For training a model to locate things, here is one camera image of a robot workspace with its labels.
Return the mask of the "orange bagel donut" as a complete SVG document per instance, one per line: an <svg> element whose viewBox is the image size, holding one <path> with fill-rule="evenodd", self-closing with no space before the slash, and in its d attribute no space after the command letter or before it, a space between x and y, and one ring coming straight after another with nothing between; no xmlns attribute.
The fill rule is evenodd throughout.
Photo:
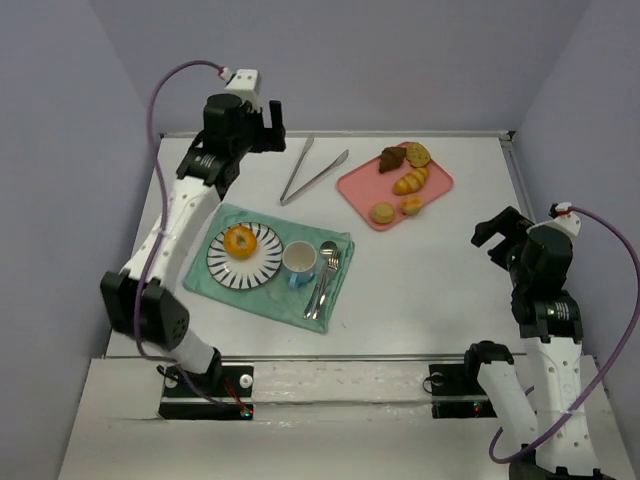
<svg viewBox="0 0 640 480"><path fill-rule="evenodd" d="M231 257L245 260L255 252L257 239L249 227L234 225L224 234L223 247Z"/></svg>

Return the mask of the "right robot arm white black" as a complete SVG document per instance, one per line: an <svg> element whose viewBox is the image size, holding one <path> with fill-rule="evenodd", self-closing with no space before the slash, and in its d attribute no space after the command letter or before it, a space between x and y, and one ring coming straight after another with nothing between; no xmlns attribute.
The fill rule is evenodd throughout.
<svg viewBox="0 0 640 480"><path fill-rule="evenodd" d="M489 397L516 453L504 459L512 479L603 479L580 397L583 327L577 302L565 290L579 218L567 203L555 204L538 224L507 207L476 225L480 247L503 240L488 255L508 272L511 312L531 369L534 396L519 382L510 350L485 340L472 344L464 366Z"/></svg>

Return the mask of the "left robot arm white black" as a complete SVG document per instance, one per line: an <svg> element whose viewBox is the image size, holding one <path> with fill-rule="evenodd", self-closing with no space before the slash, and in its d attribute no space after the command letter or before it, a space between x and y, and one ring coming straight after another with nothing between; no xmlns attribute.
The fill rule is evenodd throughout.
<svg viewBox="0 0 640 480"><path fill-rule="evenodd" d="M114 331L138 346L151 344L166 361L199 382L216 385L220 352L189 326L189 312L175 297L178 274L204 221L240 172L248 153L282 152L282 105L269 103L271 124L233 93L212 95L203 128L187 149L171 188L162 186L161 214L147 238L119 272L107 272L100 291Z"/></svg>

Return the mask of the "long striped bread roll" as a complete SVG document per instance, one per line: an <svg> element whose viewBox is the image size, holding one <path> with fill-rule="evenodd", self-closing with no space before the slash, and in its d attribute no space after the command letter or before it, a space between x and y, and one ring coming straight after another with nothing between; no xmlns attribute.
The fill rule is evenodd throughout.
<svg viewBox="0 0 640 480"><path fill-rule="evenodd" d="M409 195L423 188L429 177L427 167L418 167L401 177L395 182L392 192L397 196Z"/></svg>

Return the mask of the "round seeded bread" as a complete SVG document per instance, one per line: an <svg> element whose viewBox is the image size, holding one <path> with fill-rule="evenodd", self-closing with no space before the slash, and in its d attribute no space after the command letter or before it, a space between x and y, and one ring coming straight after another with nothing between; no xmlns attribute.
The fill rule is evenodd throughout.
<svg viewBox="0 0 640 480"><path fill-rule="evenodd" d="M429 150L419 142L409 142L405 146L406 159L413 168L425 167L432 161Z"/></svg>

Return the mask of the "small orange bun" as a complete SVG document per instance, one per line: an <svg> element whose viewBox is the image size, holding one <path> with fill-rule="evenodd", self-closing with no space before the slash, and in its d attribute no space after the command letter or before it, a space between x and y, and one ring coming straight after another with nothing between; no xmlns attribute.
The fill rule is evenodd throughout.
<svg viewBox="0 0 640 480"><path fill-rule="evenodd" d="M403 197L400 201L400 210L404 215L415 216L424 207L423 199L418 195Z"/></svg>

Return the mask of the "pink tray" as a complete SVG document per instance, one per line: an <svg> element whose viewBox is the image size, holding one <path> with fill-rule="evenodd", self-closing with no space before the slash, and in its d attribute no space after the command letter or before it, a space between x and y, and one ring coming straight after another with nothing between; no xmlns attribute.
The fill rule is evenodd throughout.
<svg viewBox="0 0 640 480"><path fill-rule="evenodd" d="M416 195L422 199L424 206L448 193L454 185L453 178L435 160L432 160L427 168L429 175L426 183L416 192ZM393 193L393 186L411 170L411 165L405 160L398 169L380 173L379 157L374 157L342 175L336 182L336 188L372 229L386 231L407 218L407 215L400 208L402 196ZM391 222L378 224L371 218L370 211L378 203L390 203L395 207L396 214Z"/></svg>

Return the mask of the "chocolate croissant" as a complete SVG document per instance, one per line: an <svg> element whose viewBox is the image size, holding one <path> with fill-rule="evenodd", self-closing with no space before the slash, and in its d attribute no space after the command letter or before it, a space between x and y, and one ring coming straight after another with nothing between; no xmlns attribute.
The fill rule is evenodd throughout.
<svg viewBox="0 0 640 480"><path fill-rule="evenodd" d="M406 148L399 146L386 147L379 155L378 171L381 174L400 168L406 158Z"/></svg>

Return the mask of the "metal spoon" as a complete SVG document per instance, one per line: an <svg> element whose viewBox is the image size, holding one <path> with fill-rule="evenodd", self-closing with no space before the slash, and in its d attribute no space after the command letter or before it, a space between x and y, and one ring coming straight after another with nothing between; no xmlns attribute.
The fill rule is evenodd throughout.
<svg viewBox="0 0 640 480"><path fill-rule="evenodd" d="M321 266L320 273L324 268L326 268L327 261L332 256L335 250L338 250L338 246L332 240L326 240L321 244L319 253L320 257L323 259L323 264Z"/></svg>

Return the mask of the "blue white mug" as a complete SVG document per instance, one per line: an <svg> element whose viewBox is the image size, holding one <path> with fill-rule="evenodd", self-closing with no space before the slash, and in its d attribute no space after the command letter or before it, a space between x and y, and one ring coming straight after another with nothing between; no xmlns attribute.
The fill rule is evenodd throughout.
<svg viewBox="0 0 640 480"><path fill-rule="evenodd" d="M305 241L289 243L283 250L282 265L287 272L287 283L291 288L307 284L315 276L316 249Z"/></svg>

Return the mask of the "small round muffin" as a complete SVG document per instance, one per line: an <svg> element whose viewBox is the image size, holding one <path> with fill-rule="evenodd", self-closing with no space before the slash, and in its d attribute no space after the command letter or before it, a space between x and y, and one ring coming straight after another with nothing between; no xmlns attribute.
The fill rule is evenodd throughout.
<svg viewBox="0 0 640 480"><path fill-rule="evenodd" d="M395 215L395 207L388 202L380 202L375 204L369 212L371 220L378 225L386 225L391 223L394 220Z"/></svg>

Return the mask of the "white blue striped plate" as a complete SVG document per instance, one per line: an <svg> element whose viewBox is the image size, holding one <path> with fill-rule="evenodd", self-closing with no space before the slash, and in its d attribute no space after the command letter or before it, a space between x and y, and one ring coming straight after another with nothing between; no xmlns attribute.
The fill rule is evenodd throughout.
<svg viewBox="0 0 640 480"><path fill-rule="evenodd" d="M219 232L206 249L209 273L220 285L233 290L249 290L265 284L278 272L283 256L283 244L276 232L261 223L245 222L235 225L249 227L256 236L257 248L245 260L231 257L223 247L227 227Z"/></svg>

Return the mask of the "metal fork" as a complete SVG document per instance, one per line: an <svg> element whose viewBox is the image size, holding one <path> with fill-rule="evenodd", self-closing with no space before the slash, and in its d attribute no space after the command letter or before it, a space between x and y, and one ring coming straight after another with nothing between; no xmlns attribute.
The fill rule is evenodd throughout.
<svg viewBox="0 0 640 480"><path fill-rule="evenodd" d="M311 318L313 320L316 320L318 318L320 309L327 295L327 289L329 287L329 283L333 279L334 275L337 273L338 268L340 266L340 257L341 257L341 251L335 250L332 256L328 259L324 277L320 284L320 290L317 295L315 305L312 308L311 313L307 315L308 318Z"/></svg>

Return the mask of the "teal cloth placemat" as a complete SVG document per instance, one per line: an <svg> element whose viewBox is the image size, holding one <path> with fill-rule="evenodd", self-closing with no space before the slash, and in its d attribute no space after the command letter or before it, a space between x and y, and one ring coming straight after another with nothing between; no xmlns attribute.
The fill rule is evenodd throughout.
<svg viewBox="0 0 640 480"><path fill-rule="evenodd" d="M206 265L207 247L219 232L245 222L261 223L272 228L284 248L294 241L308 242L314 248L319 248L325 240L332 240L337 244L341 251L340 266L329 283L325 301L316 320L303 317L304 308L313 292L313 283L308 282L299 288L291 288L287 283L287 273L282 263L274 277L254 289L233 290L213 279ZM347 232L316 228L223 203L216 209L205 239L185 274L182 285L192 293L240 310L325 334L354 253L355 243Z"/></svg>

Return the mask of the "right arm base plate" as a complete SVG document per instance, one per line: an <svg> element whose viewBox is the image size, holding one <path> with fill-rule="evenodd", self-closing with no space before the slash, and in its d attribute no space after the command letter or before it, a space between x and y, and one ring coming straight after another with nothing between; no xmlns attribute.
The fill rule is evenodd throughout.
<svg viewBox="0 0 640 480"><path fill-rule="evenodd" d="M422 388L431 396L434 419L496 417L488 396L462 363L430 364Z"/></svg>

